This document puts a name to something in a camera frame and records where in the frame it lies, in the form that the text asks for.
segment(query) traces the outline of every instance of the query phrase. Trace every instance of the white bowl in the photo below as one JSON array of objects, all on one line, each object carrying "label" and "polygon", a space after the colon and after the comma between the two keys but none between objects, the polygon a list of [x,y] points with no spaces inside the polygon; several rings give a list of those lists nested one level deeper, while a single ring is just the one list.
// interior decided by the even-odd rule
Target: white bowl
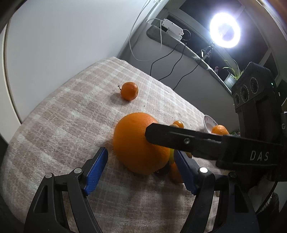
[{"label": "white bowl", "polygon": [[203,125],[204,125],[204,132],[205,133],[211,133],[212,128],[214,126],[218,125],[218,124],[210,116],[204,115],[204,117],[203,117]]}]

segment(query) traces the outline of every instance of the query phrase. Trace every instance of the illuminated ring light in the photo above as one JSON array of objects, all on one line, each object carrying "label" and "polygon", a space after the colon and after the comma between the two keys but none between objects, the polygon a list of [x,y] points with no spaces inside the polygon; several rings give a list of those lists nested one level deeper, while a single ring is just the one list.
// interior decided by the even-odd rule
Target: illuminated ring light
[{"label": "illuminated ring light", "polygon": [[[219,32],[219,27],[223,24],[228,24],[233,28],[234,37],[232,40],[223,40],[223,35]],[[240,27],[236,20],[226,13],[216,14],[210,22],[210,35],[213,41],[221,47],[232,48],[238,44],[240,39]]]}]

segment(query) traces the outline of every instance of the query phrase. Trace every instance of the spider plant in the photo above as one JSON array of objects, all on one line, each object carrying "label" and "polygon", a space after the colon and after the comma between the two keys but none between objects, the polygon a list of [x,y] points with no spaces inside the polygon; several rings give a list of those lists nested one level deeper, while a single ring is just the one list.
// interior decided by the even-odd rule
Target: spider plant
[{"label": "spider plant", "polygon": [[243,71],[240,71],[237,62],[236,62],[235,60],[234,60],[234,62],[235,62],[236,65],[237,65],[237,70],[234,70],[234,69],[231,68],[231,67],[223,67],[223,69],[229,69],[229,70],[231,71],[232,77],[237,81],[237,80],[240,78],[240,76],[243,74],[244,70],[243,70]]}]

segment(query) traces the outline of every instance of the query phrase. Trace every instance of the camera lens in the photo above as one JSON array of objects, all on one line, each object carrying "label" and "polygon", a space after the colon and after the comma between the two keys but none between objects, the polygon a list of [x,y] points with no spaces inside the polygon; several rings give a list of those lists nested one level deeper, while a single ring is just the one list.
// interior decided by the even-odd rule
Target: camera lens
[{"label": "camera lens", "polygon": [[258,91],[257,80],[253,77],[250,79],[250,88],[251,88],[251,91],[253,92],[253,94],[256,94],[256,92]]},{"label": "camera lens", "polygon": [[238,94],[235,94],[234,99],[235,99],[236,105],[239,105],[239,95]]},{"label": "camera lens", "polygon": [[241,98],[243,102],[246,102],[248,100],[248,90],[246,86],[241,87]]}]

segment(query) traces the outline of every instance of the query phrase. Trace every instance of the plaid tablecloth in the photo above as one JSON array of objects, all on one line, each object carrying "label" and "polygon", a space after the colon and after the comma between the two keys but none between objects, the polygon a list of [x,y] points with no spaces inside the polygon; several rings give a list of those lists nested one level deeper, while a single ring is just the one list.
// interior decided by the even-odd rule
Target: plaid tablecloth
[{"label": "plaid tablecloth", "polygon": [[[139,87],[131,102],[121,98],[117,87],[127,81]],[[88,197],[103,232],[180,232],[194,196],[168,178],[130,172],[114,155],[114,128],[133,112],[146,112],[162,124],[181,120],[187,129],[203,128],[203,113],[169,87],[115,57],[101,60],[44,99],[11,140],[1,167],[0,191],[12,213],[25,222],[46,173],[67,174],[105,146],[108,163]],[[219,172],[209,161],[197,161]],[[65,193],[64,201],[68,203]],[[211,230],[217,203],[214,197],[206,230]],[[71,230],[77,231],[70,206],[66,211]]]}]

